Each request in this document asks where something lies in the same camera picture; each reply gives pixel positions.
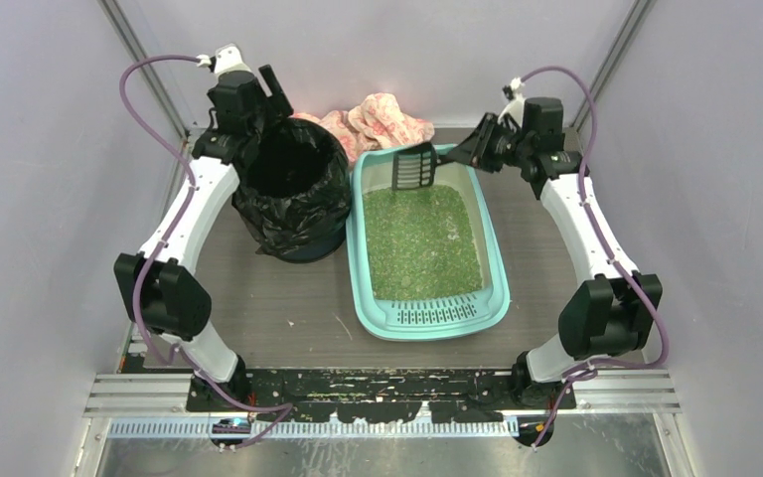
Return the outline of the black litter scoop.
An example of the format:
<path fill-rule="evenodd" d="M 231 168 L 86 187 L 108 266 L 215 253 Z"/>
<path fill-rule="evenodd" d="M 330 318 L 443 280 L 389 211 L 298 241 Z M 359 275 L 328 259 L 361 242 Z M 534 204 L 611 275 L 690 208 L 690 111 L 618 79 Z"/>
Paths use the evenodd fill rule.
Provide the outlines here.
<path fill-rule="evenodd" d="M 449 163 L 431 142 L 422 142 L 393 152 L 391 188 L 395 192 L 431 187 L 436 170 Z"/>

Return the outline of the bin with black bag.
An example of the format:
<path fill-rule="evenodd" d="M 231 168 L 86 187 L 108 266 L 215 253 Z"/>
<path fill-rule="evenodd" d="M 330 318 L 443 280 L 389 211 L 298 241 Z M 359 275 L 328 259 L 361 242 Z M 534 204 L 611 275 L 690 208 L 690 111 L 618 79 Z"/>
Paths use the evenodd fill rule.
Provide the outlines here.
<path fill-rule="evenodd" d="M 231 204 L 258 254 L 310 263 L 344 242 L 352 199 L 340 141 L 317 123 L 291 117 L 264 134 Z"/>

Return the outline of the teal litter box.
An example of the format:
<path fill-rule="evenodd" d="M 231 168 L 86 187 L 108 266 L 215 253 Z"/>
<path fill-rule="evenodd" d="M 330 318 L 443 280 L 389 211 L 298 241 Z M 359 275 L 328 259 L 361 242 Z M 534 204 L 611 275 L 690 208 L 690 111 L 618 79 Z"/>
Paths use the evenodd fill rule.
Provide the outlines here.
<path fill-rule="evenodd" d="M 352 172 L 353 209 L 346 221 L 346 244 L 359 321 L 372 335 L 392 341 L 452 339 L 498 324 L 511 303 L 508 278 L 481 185 L 476 173 L 463 165 L 440 167 L 435 183 L 462 197 L 483 285 L 474 291 L 425 300 L 374 297 L 363 194 L 390 187 L 394 154 L 402 149 L 364 153 Z"/>

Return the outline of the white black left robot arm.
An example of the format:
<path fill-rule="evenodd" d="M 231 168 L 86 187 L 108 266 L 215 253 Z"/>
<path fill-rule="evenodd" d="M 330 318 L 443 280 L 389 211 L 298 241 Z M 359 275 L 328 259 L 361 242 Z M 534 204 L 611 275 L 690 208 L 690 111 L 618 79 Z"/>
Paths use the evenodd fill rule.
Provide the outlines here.
<path fill-rule="evenodd" d="M 222 339 L 211 320 L 212 298 L 195 276 L 197 262 L 224 204 L 253 162 L 265 130 L 290 115 L 247 67 L 216 70 L 208 96 L 213 124 L 191 155 L 170 150 L 185 183 L 153 235 L 136 253 L 123 253 L 113 272 L 131 321 L 150 351 L 159 338 L 169 361 L 182 358 L 195 377 L 231 405 L 251 408 L 243 358 Z"/>

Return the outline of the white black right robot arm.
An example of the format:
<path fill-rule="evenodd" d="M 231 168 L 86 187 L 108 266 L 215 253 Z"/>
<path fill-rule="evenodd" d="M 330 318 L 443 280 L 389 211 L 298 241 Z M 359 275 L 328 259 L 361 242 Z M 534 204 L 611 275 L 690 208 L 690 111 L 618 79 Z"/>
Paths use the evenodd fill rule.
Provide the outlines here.
<path fill-rule="evenodd" d="M 555 400 L 569 377 L 645 347 L 662 298 L 662 283 L 640 272 L 621 250 L 593 194 L 582 156 L 566 151 L 559 99 L 515 99 L 501 114 L 487 113 L 458 145 L 441 155 L 485 172 L 517 167 L 557 225 L 577 289 L 559 314 L 557 333 L 521 353 L 509 389 L 518 402 Z"/>

